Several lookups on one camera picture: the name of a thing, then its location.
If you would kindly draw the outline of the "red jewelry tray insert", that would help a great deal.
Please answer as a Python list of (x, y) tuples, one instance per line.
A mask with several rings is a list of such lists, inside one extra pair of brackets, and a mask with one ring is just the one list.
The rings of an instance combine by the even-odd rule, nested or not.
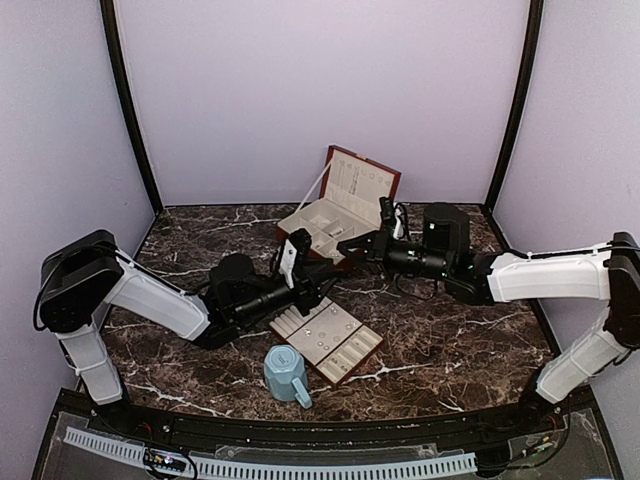
[(329, 298), (306, 316), (295, 306), (289, 307), (269, 327), (334, 388), (351, 377), (383, 343), (381, 335)]

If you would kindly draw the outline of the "red wooden jewelry box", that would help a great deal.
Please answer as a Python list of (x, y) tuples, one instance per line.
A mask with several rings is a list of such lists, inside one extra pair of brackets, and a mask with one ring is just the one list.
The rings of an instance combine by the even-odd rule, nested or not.
[(283, 240), (304, 228), (311, 235), (310, 253), (343, 265), (337, 244), (377, 230), (381, 197), (394, 198), (401, 172), (340, 146), (328, 147), (325, 167), (316, 179), (319, 198), (305, 198), (294, 213), (278, 222)]

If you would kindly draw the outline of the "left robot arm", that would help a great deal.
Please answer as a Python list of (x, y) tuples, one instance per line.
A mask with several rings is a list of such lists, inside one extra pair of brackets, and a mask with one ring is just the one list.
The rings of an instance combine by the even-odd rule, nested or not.
[(125, 254), (111, 232), (96, 230), (44, 260), (33, 326), (56, 336), (90, 398), (103, 406), (103, 421), (120, 436), (131, 436), (141, 427), (141, 415), (125, 401), (124, 383), (93, 322), (98, 307), (128, 310), (215, 350), (270, 315), (289, 307), (307, 314), (320, 305), (341, 273), (332, 261), (310, 257), (310, 246), (310, 234), (295, 231), (269, 275), (257, 273), (245, 254), (227, 255), (202, 286), (186, 291)]

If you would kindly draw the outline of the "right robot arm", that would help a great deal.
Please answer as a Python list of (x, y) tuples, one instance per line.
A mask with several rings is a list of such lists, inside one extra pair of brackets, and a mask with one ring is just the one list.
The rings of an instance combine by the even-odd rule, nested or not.
[(381, 198), (383, 229), (342, 240), (338, 251), (391, 275), (440, 281), (454, 299), (494, 305), (522, 299), (592, 298), (606, 301), (603, 313), (570, 349), (534, 373), (510, 413), (521, 434), (534, 432), (549, 408), (606, 366), (639, 347), (639, 247), (631, 234), (577, 250), (479, 254), (470, 249), (468, 215), (451, 204), (423, 210), (422, 241), (397, 239), (395, 208)]

